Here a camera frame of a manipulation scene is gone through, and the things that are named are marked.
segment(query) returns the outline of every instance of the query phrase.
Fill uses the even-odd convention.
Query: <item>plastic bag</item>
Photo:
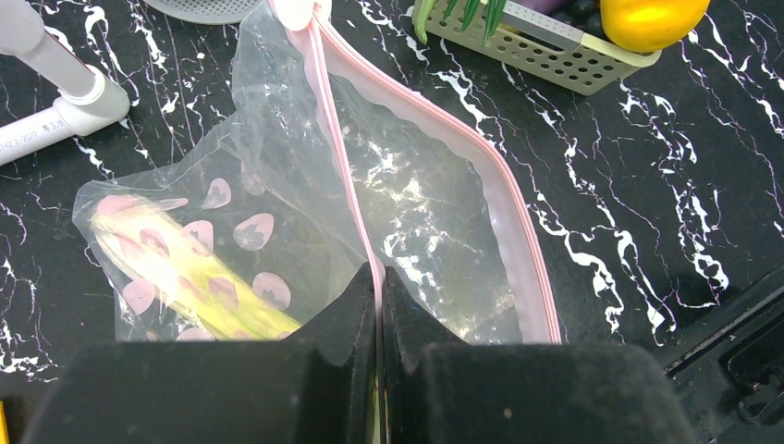
[[[78,194],[74,223],[118,294],[117,337],[283,338],[370,261],[377,302],[393,265],[468,342],[559,342],[500,155],[354,52],[328,5],[292,18],[278,3],[240,26],[234,115],[181,162]]]

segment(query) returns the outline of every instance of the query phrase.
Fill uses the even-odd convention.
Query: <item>black marble countertop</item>
[[[452,43],[413,0],[336,0],[365,57],[486,135],[528,203],[564,339],[678,347],[784,253],[784,45],[775,0],[714,0],[652,68],[582,97]],[[233,111],[237,26],[139,0],[36,2],[49,31],[129,93],[129,117],[0,166],[0,396],[37,396],[114,338],[113,291],[70,221],[76,191],[177,162]],[[55,88],[0,58],[0,125]]]

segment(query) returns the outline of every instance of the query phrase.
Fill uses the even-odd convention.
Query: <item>plastic basket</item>
[[[414,17],[422,2],[416,0]],[[661,51],[626,51],[511,1],[504,7],[501,26],[483,46],[482,15],[477,13],[471,26],[460,32],[465,0],[458,2],[447,21],[441,21],[447,4],[447,0],[435,2],[427,21],[429,32],[583,95],[650,67],[661,56]],[[504,25],[520,32],[508,31]]]

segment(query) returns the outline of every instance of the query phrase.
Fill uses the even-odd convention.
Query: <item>colander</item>
[[[260,0],[144,0],[175,19],[202,25],[239,23]]]

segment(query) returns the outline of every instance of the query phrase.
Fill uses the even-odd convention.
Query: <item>yellow fruit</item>
[[[638,53],[682,39],[705,15],[710,0],[602,0],[602,25],[619,47]]]

